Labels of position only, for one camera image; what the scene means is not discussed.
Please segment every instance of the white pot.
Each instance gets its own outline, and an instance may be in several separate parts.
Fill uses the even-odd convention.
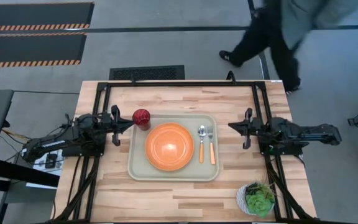
[[[256,215],[256,214],[250,213],[247,208],[247,202],[246,202],[247,186],[248,185],[244,185],[237,191],[237,196],[236,196],[237,205],[239,206],[241,211],[243,211],[244,213],[246,213],[248,215]]]

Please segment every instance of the spoon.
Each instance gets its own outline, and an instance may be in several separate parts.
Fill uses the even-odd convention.
[[[204,162],[204,141],[203,138],[206,136],[205,126],[201,125],[198,128],[198,136],[200,137],[200,163]]]

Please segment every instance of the gray jacket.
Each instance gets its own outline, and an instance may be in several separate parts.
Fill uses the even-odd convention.
[[[355,11],[358,0],[281,0],[282,32],[289,49],[301,40],[313,25],[335,26]]]

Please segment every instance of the tray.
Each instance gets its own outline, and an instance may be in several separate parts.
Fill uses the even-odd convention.
[[[193,136],[195,151],[190,162],[182,169],[176,171],[163,171],[155,168],[146,158],[145,140],[154,127],[163,123],[178,123],[189,130]],[[214,129],[214,153],[216,164],[211,164],[209,153],[209,137],[204,137],[204,162],[199,163],[200,137],[198,128],[200,125],[212,125]],[[214,118],[206,114],[152,114],[151,128],[142,131],[137,126],[133,127],[131,143],[129,146],[128,173],[135,180],[155,181],[211,181],[219,174],[218,153],[218,129]]]

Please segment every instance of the black pants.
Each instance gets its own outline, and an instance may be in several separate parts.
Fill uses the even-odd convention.
[[[284,89],[292,91],[300,84],[299,64],[294,57],[300,42],[293,49],[288,49],[281,28],[272,25],[265,13],[265,11],[260,11],[252,20],[241,42],[232,52],[232,63],[241,66],[245,61],[270,47],[272,60],[278,77],[283,80]]]

